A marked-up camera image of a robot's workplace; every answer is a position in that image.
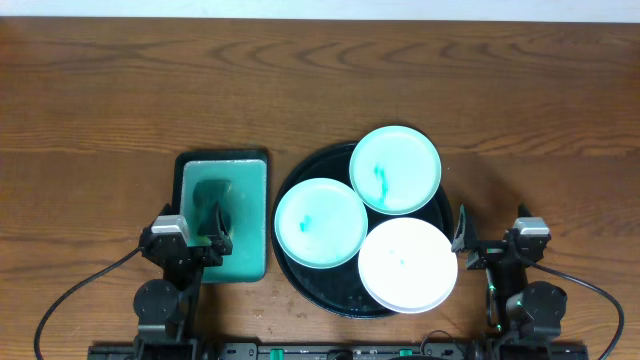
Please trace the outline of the green yellow sponge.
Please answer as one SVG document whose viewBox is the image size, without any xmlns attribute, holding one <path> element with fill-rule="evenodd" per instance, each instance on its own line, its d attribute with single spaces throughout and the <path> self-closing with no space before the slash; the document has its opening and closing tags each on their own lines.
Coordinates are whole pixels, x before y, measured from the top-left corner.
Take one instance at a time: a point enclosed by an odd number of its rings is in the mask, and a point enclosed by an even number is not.
<svg viewBox="0 0 640 360">
<path fill-rule="evenodd" d="M 196 227 L 198 235 L 208 238 L 210 209 L 215 202 L 219 202 L 226 213 L 227 226 L 230 234 L 231 215 L 227 201 L 230 188 L 231 183 L 227 180 L 207 179 L 199 181 L 196 184 L 192 199 L 194 201 L 196 211 Z"/>
</svg>

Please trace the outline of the mint plate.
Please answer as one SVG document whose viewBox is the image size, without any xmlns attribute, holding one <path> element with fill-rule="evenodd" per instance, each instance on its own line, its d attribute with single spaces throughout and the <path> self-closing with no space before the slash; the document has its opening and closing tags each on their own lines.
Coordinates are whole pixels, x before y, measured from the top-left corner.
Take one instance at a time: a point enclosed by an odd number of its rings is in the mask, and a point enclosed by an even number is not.
<svg viewBox="0 0 640 360">
<path fill-rule="evenodd" d="M 329 269 L 351 260 L 368 231 L 364 203 L 351 187 L 330 178 L 304 180 L 276 206 L 274 230 L 296 263 Z"/>
<path fill-rule="evenodd" d="M 405 215 L 424 207 L 442 176 L 438 151 L 423 133 L 385 126 L 365 135 L 349 161 L 349 178 L 366 206 L 386 215 Z"/>
</svg>

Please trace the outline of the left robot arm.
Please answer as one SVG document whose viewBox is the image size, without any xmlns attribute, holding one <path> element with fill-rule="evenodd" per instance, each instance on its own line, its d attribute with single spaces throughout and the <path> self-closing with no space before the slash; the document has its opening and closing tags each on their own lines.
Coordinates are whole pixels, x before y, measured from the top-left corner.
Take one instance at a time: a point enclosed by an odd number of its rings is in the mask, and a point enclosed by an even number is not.
<svg viewBox="0 0 640 360">
<path fill-rule="evenodd" d="M 139 238 L 142 256 L 162 269 L 163 277 L 144 283 L 136 292 L 133 308 L 138 317 L 134 339 L 135 359 L 208 359 L 212 347 L 194 332 L 204 270 L 223 264 L 232 253 L 225 212 L 219 202 L 204 210 L 196 229 L 205 245 L 189 246 L 185 218 L 171 215 L 165 206 Z"/>
</svg>

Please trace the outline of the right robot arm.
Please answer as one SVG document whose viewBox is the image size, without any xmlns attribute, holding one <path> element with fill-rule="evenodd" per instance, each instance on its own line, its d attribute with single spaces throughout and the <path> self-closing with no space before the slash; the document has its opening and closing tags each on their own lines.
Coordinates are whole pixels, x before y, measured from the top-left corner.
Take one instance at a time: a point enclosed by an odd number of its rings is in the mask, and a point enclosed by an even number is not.
<svg viewBox="0 0 640 360">
<path fill-rule="evenodd" d="M 526 269 L 543 258 L 550 229 L 526 206 L 500 240 L 481 240 L 472 217 L 460 208 L 451 251 L 465 253 L 468 270 L 487 275 L 487 325 L 495 331 L 467 347 L 467 359 L 550 359 L 561 333 L 567 294 L 549 282 L 531 282 Z"/>
</svg>

